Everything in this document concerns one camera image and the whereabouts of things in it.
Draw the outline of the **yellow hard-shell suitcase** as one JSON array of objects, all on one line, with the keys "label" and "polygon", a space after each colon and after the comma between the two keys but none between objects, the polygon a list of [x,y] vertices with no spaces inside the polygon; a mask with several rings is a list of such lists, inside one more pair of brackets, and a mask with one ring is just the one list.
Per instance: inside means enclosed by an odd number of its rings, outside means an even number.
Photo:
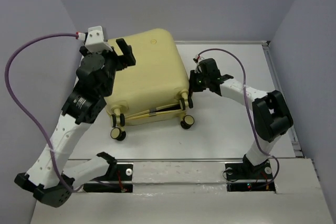
[{"label": "yellow hard-shell suitcase", "polygon": [[135,66],[116,73],[112,95],[105,98],[112,139],[122,141],[126,126],[178,118],[183,129],[195,123],[189,79],[172,35],[156,28],[126,36]]}]

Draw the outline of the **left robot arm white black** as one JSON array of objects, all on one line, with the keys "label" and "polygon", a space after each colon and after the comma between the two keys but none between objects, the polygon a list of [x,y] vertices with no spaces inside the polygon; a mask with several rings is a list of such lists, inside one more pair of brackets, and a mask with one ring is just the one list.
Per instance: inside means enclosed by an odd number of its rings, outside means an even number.
[{"label": "left robot arm white black", "polygon": [[106,152],[73,168],[65,164],[77,143],[93,125],[112,94],[117,71],[134,66],[132,47],[123,38],[116,40],[122,54],[114,48],[90,52],[80,47],[83,58],[76,70],[78,78],[71,94],[61,108],[60,120],[35,164],[14,182],[29,191],[40,203],[58,208],[85,183],[102,177],[111,179],[117,171],[117,160]]}]

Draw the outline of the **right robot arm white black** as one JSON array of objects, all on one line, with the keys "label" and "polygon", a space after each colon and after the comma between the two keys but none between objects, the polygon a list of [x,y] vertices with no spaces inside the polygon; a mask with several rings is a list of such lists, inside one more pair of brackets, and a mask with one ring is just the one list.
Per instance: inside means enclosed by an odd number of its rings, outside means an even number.
[{"label": "right robot arm white black", "polygon": [[238,172],[248,178],[255,177],[277,141],[293,126],[284,96],[278,90],[266,92],[248,86],[245,70],[242,71],[244,81],[239,82],[229,74],[222,75],[213,58],[196,57],[194,62],[196,68],[190,72],[191,92],[208,89],[246,108],[255,140],[244,155]]}]

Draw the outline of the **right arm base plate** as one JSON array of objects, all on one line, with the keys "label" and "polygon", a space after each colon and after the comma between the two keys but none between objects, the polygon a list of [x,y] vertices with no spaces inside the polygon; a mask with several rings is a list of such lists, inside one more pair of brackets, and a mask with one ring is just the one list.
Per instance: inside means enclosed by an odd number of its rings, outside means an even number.
[{"label": "right arm base plate", "polygon": [[222,176],[228,192],[276,191],[269,162],[252,173],[243,170],[243,163],[227,163]]}]

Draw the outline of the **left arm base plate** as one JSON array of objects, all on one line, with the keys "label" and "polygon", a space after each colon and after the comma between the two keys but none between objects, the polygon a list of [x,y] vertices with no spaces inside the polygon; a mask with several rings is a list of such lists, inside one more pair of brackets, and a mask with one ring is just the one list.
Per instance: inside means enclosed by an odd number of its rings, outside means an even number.
[{"label": "left arm base plate", "polygon": [[133,163],[117,163],[115,170],[85,183],[86,193],[132,193]]}]

